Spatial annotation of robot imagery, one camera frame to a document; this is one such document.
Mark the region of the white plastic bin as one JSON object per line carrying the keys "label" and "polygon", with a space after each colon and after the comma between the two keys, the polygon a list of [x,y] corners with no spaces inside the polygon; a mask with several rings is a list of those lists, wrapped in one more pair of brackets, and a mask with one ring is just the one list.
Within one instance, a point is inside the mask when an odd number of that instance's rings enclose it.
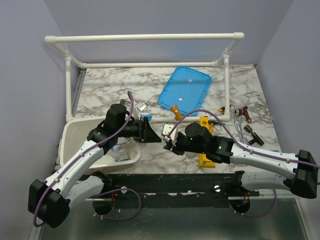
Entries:
{"label": "white plastic bin", "polygon": [[[63,167],[80,150],[89,132],[103,121],[103,117],[76,118],[69,121],[59,144],[59,165]],[[112,173],[132,167],[141,157],[142,146],[133,139],[120,137],[117,144],[102,158],[94,162],[86,174],[96,171]]]}

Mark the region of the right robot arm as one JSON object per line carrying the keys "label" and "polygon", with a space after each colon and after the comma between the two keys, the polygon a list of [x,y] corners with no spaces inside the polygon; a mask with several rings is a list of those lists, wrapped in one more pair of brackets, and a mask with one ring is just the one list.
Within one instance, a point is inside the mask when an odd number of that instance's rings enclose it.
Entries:
{"label": "right robot arm", "polygon": [[236,196],[247,191],[279,189],[305,199],[317,197],[319,166],[306,150],[294,154],[253,147],[234,137],[214,136],[197,122],[189,124],[184,133],[165,124],[161,134],[166,143],[164,149],[176,155],[186,152],[204,154],[214,163],[260,169],[260,172],[245,172],[230,183],[230,191]]}

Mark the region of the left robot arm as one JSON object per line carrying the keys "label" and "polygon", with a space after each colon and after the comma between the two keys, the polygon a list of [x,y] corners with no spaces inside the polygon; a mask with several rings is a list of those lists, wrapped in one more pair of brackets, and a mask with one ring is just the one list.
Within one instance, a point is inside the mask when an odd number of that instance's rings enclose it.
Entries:
{"label": "left robot arm", "polygon": [[75,184],[97,160],[102,158],[119,138],[132,138],[138,143],[159,143],[161,138],[151,128],[147,117],[133,119],[133,112],[120,103],[112,104],[106,117],[91,130],[73,157],[45,180],[34,180],[28,192],[28,211],[33,225],[58,227],[68,216],[74,203]]}

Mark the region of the blue plastic bin lid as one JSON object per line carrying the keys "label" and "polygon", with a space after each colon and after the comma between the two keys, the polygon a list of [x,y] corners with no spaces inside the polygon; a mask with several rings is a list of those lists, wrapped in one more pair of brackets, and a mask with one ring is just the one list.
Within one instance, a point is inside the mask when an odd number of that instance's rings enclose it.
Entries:
{"label": "blue plastic bin lid", "polygon": [[182,115],[201,107],[208,93],[212,78],[198,70],[177,67],[161,94],[158,103],[164,109],[170,110],[176,105]]}

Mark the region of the yellow test tube rack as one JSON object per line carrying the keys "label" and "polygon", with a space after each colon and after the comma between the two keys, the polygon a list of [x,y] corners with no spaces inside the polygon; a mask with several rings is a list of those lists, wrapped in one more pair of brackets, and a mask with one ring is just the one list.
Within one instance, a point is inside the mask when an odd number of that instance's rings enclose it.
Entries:
{"label": "yellow test tube rack", "polygon": [[[213,124],[209,123],[209,117],[207,115],[200,117],[200,125],[205,127],[209,130],[209,132],[213,135]],[[216,164],[212,161],[207,159],[207,156],[204,153],[198,154],[198,167],[199,168],[215,168]]]}

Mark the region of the clear bag of syringes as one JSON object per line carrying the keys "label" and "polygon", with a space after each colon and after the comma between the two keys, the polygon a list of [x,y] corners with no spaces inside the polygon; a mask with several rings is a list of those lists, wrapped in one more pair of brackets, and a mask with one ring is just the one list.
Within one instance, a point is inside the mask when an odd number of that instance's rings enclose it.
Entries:
{"label": "clear bag of syringes", "polygon": [[128,143],[116,144],[106,155],[114,162],[124,162],[132,159]]}

